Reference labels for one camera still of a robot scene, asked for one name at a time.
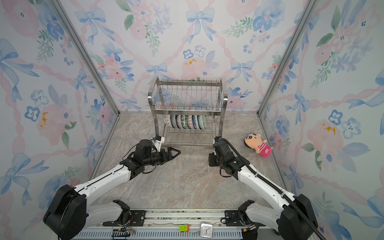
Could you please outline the green white patterned bowl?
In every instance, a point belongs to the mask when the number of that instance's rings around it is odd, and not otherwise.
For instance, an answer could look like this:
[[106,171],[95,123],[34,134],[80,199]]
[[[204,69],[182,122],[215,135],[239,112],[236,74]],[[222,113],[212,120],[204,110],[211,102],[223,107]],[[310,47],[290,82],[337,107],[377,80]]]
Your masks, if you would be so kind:
[[165,124],[168,128],[170,128],[170,129],[173,128],[172,121],[171,121],[171,115],[165,115],[164,121],[165,121]]

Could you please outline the blue mesh pattern bowl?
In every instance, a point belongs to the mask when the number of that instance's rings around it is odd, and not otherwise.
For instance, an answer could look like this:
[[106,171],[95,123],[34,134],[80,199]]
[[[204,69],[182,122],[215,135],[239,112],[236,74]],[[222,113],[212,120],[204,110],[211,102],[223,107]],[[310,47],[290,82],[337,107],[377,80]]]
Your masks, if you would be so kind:
[[188,116],[186,116],[186,118],[187,118],[188,128],[189,129],[194,129],[195,127],[194,127],[194,124],[193,124],[193,116],[188,115]]

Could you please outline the pink purple glass bowl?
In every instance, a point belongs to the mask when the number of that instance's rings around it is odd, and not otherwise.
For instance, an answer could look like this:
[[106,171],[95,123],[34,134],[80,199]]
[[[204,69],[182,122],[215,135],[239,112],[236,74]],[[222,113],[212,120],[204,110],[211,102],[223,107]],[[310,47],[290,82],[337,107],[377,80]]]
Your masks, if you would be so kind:
[[176,123],[177,123],[177,127],[179,129],[183,128],[182,121],[181,121],[181,115],[176,115]]

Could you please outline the dark blue flower bowl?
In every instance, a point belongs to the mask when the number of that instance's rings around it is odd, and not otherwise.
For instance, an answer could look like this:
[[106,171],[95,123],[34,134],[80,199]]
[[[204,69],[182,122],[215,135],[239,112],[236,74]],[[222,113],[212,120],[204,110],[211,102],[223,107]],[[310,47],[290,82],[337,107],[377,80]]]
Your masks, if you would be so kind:
[[171,125],[173,129],[177,129],[177,121],[176,121],[176,116],[175,115],[170,115],[170,120],[171,120]]

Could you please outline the pale green bowl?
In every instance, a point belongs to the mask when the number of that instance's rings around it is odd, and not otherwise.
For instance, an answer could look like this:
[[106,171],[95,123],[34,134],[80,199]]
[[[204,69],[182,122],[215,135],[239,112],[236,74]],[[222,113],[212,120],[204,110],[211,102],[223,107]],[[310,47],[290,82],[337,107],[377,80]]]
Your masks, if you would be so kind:
[[201,130],[206,130],[207,129],[206,117],[205,116],[198,116],[198,124],[199,124],[199,128]]

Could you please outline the blue white patterned bowl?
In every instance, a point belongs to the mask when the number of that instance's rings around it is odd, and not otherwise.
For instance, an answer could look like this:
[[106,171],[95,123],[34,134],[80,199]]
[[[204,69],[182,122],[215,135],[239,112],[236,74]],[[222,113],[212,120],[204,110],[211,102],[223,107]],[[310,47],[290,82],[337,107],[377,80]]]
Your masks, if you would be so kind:
[[192,116],[192,122],[193,122],[193,126],[194,126],[195,130],[199,130],[200,127],[199,127],[197,116],[195,116],[195,115]]

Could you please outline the stainless steel dish rack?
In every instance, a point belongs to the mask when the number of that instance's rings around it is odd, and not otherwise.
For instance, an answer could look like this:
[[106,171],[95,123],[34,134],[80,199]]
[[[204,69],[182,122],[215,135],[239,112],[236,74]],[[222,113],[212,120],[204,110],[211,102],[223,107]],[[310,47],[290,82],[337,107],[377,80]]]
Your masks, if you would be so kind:
[[[156,135],[165,137],[166,144],[210,146],[221,137],[229,101],[224,80],[163,80],[155,78],[148,91],[148,103],[154,119]],[[205,116],[206,130],[170,129],[165,115]]]

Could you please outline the green leaf pattern bowl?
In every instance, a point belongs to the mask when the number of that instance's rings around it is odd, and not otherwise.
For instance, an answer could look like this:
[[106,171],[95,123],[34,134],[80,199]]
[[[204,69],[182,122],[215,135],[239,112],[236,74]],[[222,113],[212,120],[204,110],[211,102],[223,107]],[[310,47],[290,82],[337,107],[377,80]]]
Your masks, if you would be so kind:
[[181,123],[182,123],[182,127],[184,129],[188,129],[189,128],[188,123],[187,123],[186,115],[181,115]]

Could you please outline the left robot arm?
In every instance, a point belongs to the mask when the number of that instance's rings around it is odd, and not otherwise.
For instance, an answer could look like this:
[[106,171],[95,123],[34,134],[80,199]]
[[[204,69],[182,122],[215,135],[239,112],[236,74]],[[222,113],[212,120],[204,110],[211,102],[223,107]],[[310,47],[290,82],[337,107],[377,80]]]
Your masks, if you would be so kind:
[[160,136],[141,140],[124,155],[118,165],[106,173],[74,187],[60,187],[44,215],[44,224],[60,240],[71,240],[83,229],[104,222],[126,227],[133,217],[131,208],[122,200],[98,206],[92,204],[118,185],[145,174],[147,166],[161,166],[181,154],[181,151],[172,147],[162,148],[164,141]]

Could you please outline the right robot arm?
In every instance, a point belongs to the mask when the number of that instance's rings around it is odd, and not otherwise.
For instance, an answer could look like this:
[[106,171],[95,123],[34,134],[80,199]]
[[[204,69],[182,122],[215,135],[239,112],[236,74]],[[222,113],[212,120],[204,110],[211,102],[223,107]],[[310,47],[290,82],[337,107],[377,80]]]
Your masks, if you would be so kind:
[[264,225],[280,234],[284,240],[308,240],[312,235],[320,240],[325,236],[319,231],[311,201],[304,195],[284,190],[261,174],[226,139],[216,137],[214,152],[209,155],[209,165],[224,171],[226,178],[235,178],[249,186],[266,200],[270,207],[258,205],[253,200],[239,208],[240,221],[245,226]]

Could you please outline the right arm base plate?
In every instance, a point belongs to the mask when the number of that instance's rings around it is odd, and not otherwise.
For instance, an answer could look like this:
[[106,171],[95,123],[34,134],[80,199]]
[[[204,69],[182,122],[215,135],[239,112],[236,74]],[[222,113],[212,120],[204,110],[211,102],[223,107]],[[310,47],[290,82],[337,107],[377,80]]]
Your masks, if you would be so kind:
[[221,219],[221,223],[227,227],[244,227],[251,228],[264,227],[265,225],[252,222],[244,211],[239,210],[225,210],[225,217]]

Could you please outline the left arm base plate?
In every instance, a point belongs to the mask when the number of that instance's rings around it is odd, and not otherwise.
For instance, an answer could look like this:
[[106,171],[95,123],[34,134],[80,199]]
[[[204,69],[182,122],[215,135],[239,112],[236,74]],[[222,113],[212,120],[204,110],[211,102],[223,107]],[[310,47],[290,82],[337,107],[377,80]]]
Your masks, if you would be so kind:
[[123,213],[116,221],[103,222],[103,227],[142,227],[146,213],[145,210],[130,210]]

